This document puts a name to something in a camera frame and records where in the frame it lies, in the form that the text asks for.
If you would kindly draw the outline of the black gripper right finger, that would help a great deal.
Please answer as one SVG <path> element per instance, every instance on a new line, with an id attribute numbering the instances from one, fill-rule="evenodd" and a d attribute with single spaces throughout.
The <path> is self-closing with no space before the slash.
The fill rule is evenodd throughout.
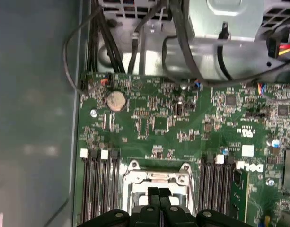
<path id="1" fill-rule="evenodd" d="M 248 227 L 249 225 L 214 210 L 202 210 L 193 216 L 189 210 L 172 205 L 171 191 L 160 188 L 160 208 L 168 227 Z"/>

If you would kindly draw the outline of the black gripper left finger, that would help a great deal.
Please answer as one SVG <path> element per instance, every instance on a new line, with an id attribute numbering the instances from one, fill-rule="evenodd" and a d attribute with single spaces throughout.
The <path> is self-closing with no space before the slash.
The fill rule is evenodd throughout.
<path id="1" fill-rule="evenodd" d="M 114 209 L 80 224 L 80 227 L 159 227 L 160 226 L 160 189 L 148 188 L 148 205 L 136 206 L 129 214 Z"/>

